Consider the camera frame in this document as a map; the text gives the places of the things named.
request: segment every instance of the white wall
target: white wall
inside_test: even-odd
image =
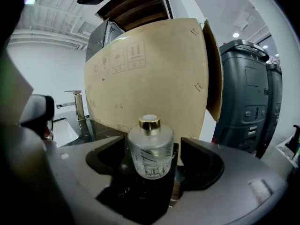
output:
[[[274,146],[290,137],[300,124],[300,47],[292,28],[273,0],[249,0],[266,22],[274,39],[282,69],[282,106],[278,124],[264,156],[268,156]]]
[[[58,45],[22,44],[9,45],[7,52],[12,61],[33,87],[33,93],[50,95],[55,104],[74,102],[72,93],[81,90],[85,115],[88,114],[83,79],[85,51]],[[75,111],[75,106],[55,108],[55,114]]]

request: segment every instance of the gray panel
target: gray panel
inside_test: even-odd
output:
[[[259,86],[259,83],[258,83],[259,73],[257,72],[257,69],[252,68],[252,67],[245,67],[245,73],[246,73],[247,85],[258,87]]]
[[[255,211],[256,216],[244,223],[253,224],[265,215],[266,211],[262,206],[269,200],[271,203],[266,203],[266,207],[274,206],[276,202],[272,201],[272,197],[275,196],[275,200],[278,201],[276,192],[279,192],[281,197],[286,190],[285,181],[254,156],[213,143],[199,140],[193,142],[217,153],[224,162],[224,172],[210,188],[184,192],[179,202],[155,224],[228,224],[250,216]],[[272,193],[262,205],[249,186],[249,183],[255,180],[263,180]]]

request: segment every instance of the gray surface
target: gray surface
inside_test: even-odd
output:
[[[204,191],[184,192],[179,202],[157,224],[208,224],[218,225],[251,216],[259,206],[259,200],[248,185],[253,180],[264,180],[274,193],[264,206],[251,217],[254,223],[278,200],[277,193],[285,191],[286,183],[270,168],[254,156],[213,143],[197,141],[203,147],[216,152],[225,169],[220,179]]]
[[[46,144],[46,150],[56,183],[71,209],[75,224],[135,224],[98,202],[76,179],[55,146]]]
[[[64,162],[77,181],[95,198],[105,187],[110,185],[111,176],[100,175],[95,170],[91,169],[86,163],[85,157],[90,151],[114,140],[115,138],[116,137],[110,137],[100,141],[89,142],[82,145],[60,147],[57,149],[57,152],[60,155],[68,155],[67,158],[63,159]]]

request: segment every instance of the button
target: button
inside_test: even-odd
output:
[[[251,112],[250,111],[246,111],[245,112],[245,117],[247,118],[247,117],[250,117],[251,116]]]

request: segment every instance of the sink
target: sink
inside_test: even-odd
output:
[[[72,129],[67,119],[55,121],[53,124],[53,136],[56,147],[61,147],[76,140],[79,135]]]

